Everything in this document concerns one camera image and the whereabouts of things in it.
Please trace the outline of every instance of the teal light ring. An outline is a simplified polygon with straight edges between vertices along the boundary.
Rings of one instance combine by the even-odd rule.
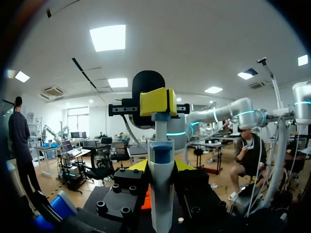
[[[244,115],[244,114],[248,114],[248,113],[254,113],[254,112],[255,112],[254,110],[245,111],[245,112],[242,112],[242,113],[237,114],[237,117],[240,116],[240,115]]]
[[[192,127],[192,125],[191,124],[189,124],[189,123],[187,123],[189,126],[190,126],[190,128],[191,128],[191,137],[193,136],[193,127]]]
[[[180,136],[180,135],[184,135],[186,134],[186,132],[180,132],[180,133],[167,133],[167,136]]]
[[[264,123],[264,114],[262,113],[261,110],[259,110],[259,111],[260,111],[260,113],[261,113],[261,115],[262,115],[262,122],[261,122],[261,124],[259,125],[259,126],[261,126],[261,125]]]
[[[302,101],[302,102],[296,102],[295,105],[297,104],[311,104],[310,101]]]
[[[215,107],[213,108],[213,112],[214,112],[214,118],[215,118],[215,121],[218,123],[218,119],[217,119],[217,116],[216,116],[216,110],[215,110]]]

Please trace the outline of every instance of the black cap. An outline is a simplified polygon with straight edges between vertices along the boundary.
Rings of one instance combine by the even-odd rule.
[[[241,130],[240,127],[238,126],[238,132],[239,132],[239,133],[242,133],[242,132],[245,131],[245,130]]]

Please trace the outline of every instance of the man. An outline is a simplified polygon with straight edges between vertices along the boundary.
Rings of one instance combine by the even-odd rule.
[[[238,131],[241,133],[242,137],[235,145],[234,160],[238,164],[235,164],[230,170],[230,178],[235,190],[235,193],[230,195],[231,197],[240,192],[239,176],[256,176],[260,153],[260,143],[262,145],[262,149],[259,171],[262,171],[263,177],[266,176],[265,167],[267,154],[264,142],[262,140],[260,141],[260,138],[252,133],[251,130],[241,130],[238,128]]]
[[[22,183],[27,196],[32,200],[33,191],[30,187],[28,176],[35,190],[40,186],[35,175],[35,168],[32,163],[32,156],[28,148],[27,139],[30,137],[27,120],[20,113],[22,106],[21,97],[15,99],[15,111],[9,119],[9,135],[12,142],[12,149],[16,156],[17,169],[20,182]]]

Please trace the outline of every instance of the ceiling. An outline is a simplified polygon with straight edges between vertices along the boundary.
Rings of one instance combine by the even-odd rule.
[[[87,103],[89,96],[101,95],[110,103],[130,96],[138,72],[155,70],[184,101],[203,104],[260,92],[248,85],[270,80],[256,63],[264,56],[280,87],[310,76],[310,65],[297,65],[306,54],[299,38],[264,0],[80,0],[65,7],[72,2],[59,1],[38,13],[8,67],[31,78],[26,83],[8,80],[7,91],[40,96],[55,84],[66,92],[61,108],[78,96]],[[126,25],[126,49],[96,52],[89,30],[119,24]],[[237,76],[251,67],[259,74],[247,81]],[[120,77],[128,78],[129,87],[111,90],[105,79]],[[224,90],[206,95],[211,86]]]

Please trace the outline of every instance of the shorts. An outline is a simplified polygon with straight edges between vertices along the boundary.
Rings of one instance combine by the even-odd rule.
[[[256,176],[257,174],[257,167],[258,165],[247,165],[247,164],[240,164],[244,167],[245,172],[242,174],[239,174],[239,176],[244,177],[245,175],[248,176]]]

